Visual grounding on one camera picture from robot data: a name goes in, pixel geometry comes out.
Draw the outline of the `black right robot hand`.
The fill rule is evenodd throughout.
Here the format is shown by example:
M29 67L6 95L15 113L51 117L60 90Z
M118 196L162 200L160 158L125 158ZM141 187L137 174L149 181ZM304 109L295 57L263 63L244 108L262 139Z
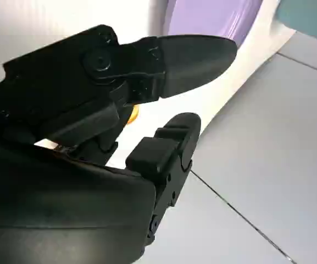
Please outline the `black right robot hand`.
M133 263L192 167L201 118L180 113L107 166L135 105L223 74L224 37L121 45L98 25L6 62L0 82L0 263Z

